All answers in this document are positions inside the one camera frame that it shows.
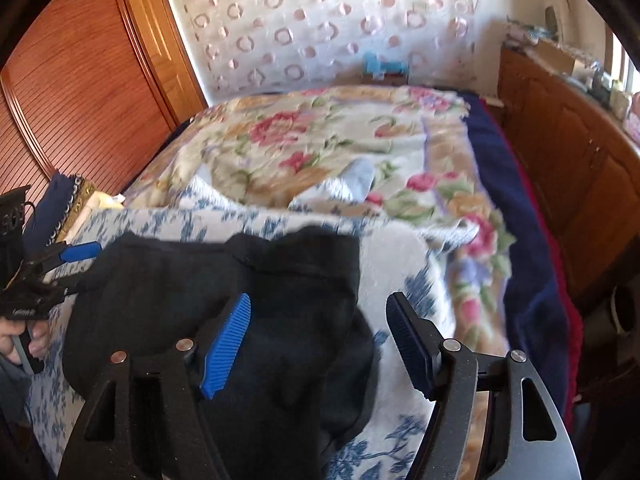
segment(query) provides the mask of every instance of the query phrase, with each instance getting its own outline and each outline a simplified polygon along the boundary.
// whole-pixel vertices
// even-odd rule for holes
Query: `blue floral sheet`
[[[103,246],[126,231],[141,236],[183,242],[222,242],[245,232],[275,238],[306,225],[322,225],[334,232],[360,237],[361,282],[358,304],[375,334],[380,352],[380,381],[371,420],[328,469],[332,480],[399,480],[405,477],[417,452],[432,403],[413,389],[388,330],[385,303],[389,294],[403,291],[418,314],[431,319],[444,337],[456,329],[442,265],[446,247],[454,251],[468,242],[468,230],[437,226],[437,243],[428,242],[409,224],[383,218],[345,218],[322,214],[260,210],[205,211],[193,209],[125,209],[92,213],[76,243],[99,241]],[[394,257],[390,257],[393,248]],[[90,263],[60,267],[56,275],[83,270]],[[55,472],[83,401],[62,373],[62,347],[74,297],[52,311],[52,345],[44,372],[33,380],[28,406],[36,437]]]

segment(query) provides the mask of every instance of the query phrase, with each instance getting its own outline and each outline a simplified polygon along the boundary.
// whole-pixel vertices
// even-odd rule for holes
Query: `black handle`
[[[44,361],[34,357],[29,352],[29,343],[31,342],[31,329],[26,328],[20,335],[12,335],[14,348],[20,356],[22,369],[27,375],[35,375],[44,370]]]

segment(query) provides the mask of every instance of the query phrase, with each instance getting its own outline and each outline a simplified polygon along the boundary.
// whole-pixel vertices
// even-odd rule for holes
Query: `wooden door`
[[[638,232],[640,196],[637,177],[607,150],[596,158],[601,166],[559,244],[567,285],[573,297],[613,263]]]
[[[522,112],[527,93],[527,76],[521,70],[522,55],[503,49],[500,58],[498,96],[504,102],[504,133],[510,142],[517,136],[522,124]]]
[[[602,163],[602,158],[595,155],[601,149],[604,126],[584,104],[575,106],[574,98],[558,92],[554,98],[562,105],[554,129],[540,146],[534,186],[548,227],[559,235],[582,203]]]
[[[558,105],[547,88],[546,78],[545,75],[529,79],[519,128],[511,139],[513,149],[533,182],[542,164],[541,147],[549,142],[558,118],[555,113]]]
[[[168,0],[129,0],[136,29],[177,123],[207,107]]]

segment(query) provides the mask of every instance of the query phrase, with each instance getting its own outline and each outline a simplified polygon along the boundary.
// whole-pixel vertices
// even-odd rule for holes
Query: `black metal bracket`
[[[163,354],[114,352],[66,445],[59,480],[229,480],[200,420],[190,370],[196,345]]]
[[[489,409],[478,480],[580,479],[562,419],[524,352],[495,357],[444,340],[399,292],[388,298],[386,316],[414,387],[436,401],[407,480],[456,478],[474,397],[484,391],[489,392]],[[416,383],[412,370],[420,369],[425,377]]]

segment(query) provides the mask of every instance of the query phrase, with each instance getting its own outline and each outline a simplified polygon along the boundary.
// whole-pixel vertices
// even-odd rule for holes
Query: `patterned wallpaper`
[[[474,78],[480,0],[172,0],[210,102],[354,82],[366,52],[412,83]]]

